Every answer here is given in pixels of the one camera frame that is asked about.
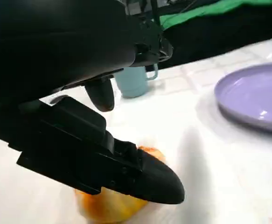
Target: light blue mug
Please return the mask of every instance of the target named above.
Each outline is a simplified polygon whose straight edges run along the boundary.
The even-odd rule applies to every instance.
[[[117,86],[124,98],[139,97],[148,92],[148,81],[158,77],[158,65],[154,64],[155,74],[147,77],[145,67],[128,67],[114,74]]]

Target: orange fruit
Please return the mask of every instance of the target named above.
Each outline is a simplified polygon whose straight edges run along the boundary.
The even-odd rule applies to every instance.
[[[165,162],[164,155],[156,148],[140,146],[139,149]],[[76,190],[80,213],[97,223],[117,223],[128,220],[148,202],[102,188],[99,195],[89,195]]]

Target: green fabric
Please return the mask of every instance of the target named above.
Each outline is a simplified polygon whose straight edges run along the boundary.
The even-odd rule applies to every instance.
[[[174,25],[186,22],[197,16],[226,13],[234,8],[241,6],[242,4],[270,5],[272,4],[272,0],[221,0],[217,3],[202,6],[188,12],[163,15],[160,17],[160,22],[164,29],[168,29]]]

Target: lavender plate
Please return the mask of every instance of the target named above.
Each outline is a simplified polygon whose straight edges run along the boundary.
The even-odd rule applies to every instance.
[[[272,63],[225,76],[215,96],[220,109],[235,120],[272,131]]]

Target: white table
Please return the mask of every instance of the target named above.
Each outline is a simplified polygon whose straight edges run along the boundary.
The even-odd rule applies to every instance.
[[[136,99],[122,99],[114,86],[108,130],[157,147],[187,192],[183,204],[151,203],[128,223],[272,224],[272,135],[228,122],[213,95],[228,72],[267,61],[272,40],[162,70]],[[93,108],[82,88],[67,93]],[[0,224],[87,223],[73,189],[17,166],[18,156],[0,141]]]

